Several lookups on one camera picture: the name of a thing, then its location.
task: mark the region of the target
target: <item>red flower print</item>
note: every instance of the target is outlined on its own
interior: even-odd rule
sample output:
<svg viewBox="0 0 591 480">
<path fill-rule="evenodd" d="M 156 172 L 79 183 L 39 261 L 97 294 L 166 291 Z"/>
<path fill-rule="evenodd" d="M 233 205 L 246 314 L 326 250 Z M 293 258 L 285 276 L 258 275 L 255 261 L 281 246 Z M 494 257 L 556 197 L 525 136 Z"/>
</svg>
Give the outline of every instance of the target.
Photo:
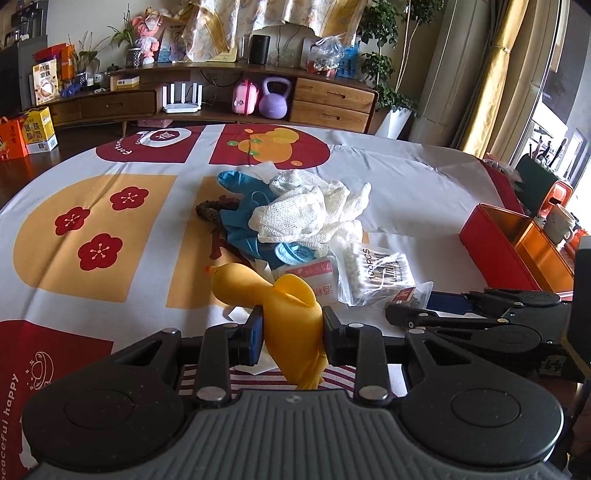
<svg viewBox="0 0 591 480">
<path fill-rule="evenodd" d="M 90 210 L 74 207 L 68 213 L 56 218 L 56 235 L 65 235 L 70 230 L 78 230 L 84 225 L 84 220 L 90 215 Z"/>
<path fill-rule="evenodd" d="M 110 236 L 108 233 L 99 233 L 79 248 L 80 268 L 86 271 L 109 268 L 117 261 L 117 253 L 121 247 L 123 247 L 121 238 Z"/>
<path fill-rule="evenodd" d="M 127 187 L 126 189 L 111 195 L 109 200 L 113 204 L 113 210 L 125 210 L 127 208 L 141 207 L 148 195 L 149 191 L 146 189 Z"/>
</svg>

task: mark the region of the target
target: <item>cup handle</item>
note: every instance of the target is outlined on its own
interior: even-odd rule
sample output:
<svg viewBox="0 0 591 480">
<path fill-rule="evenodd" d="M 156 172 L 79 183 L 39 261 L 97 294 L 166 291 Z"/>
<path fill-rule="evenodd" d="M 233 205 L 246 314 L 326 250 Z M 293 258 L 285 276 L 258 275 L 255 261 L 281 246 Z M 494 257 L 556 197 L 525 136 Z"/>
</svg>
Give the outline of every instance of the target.
<svg viewBox="0 0 591 480">
<path fill-rule="evenodd" d="M 566 242 L 570 242 L 574 238 L 574 230 L 569 228 L 569 232 L 564 234 L 564 239 Z"/>
</svg>

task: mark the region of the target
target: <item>rubber chicken toy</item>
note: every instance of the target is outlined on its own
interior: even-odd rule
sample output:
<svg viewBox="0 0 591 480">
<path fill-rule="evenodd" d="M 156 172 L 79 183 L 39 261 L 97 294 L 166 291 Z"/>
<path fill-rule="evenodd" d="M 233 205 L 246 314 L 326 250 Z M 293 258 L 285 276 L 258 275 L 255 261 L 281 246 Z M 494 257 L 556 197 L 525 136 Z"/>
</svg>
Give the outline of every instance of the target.
<svg viewBox="0 0 591 480">
<path fill-rule="evenodd" d="M 322 308 L 310 286 L 295 275 L 274 285 L 243 264 L 209 267 L 212 293 L 228 305 L 262 305 L 269 354 L 285 379 L 298 390 L 316 390 L 328 365 L 322 344 Z"/>
</svg>

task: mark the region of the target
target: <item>black speaker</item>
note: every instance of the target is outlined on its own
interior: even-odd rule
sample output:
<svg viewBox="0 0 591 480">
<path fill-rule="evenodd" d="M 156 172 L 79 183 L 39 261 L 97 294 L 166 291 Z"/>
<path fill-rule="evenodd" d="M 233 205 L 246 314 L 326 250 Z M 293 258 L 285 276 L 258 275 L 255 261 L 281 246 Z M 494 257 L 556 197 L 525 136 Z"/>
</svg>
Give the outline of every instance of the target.
<svg viewBox="0 0 591 480">
<path fill-rule="evenodd" d="M 255 63 L 257 65 L 264 65 L 267 63 L 270 42 L 271 37 L 268 35 L 253 35 L 248 63 Z"/>
</svg>

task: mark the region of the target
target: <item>pink box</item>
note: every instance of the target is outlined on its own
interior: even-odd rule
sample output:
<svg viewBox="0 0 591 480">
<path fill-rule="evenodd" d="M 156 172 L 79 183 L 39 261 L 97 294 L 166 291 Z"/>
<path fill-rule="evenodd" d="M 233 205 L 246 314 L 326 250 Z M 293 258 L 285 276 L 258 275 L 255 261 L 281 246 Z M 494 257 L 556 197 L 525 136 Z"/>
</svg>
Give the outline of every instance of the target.
<svg viewBox="0 0 591 480">
<path fill-rule="evenodd" d="M 170 118 L 163 120 L 138 120 L 138 127 L 154 127 L 154 128 L 166 128 L 173 121 Z"/>
</svg>

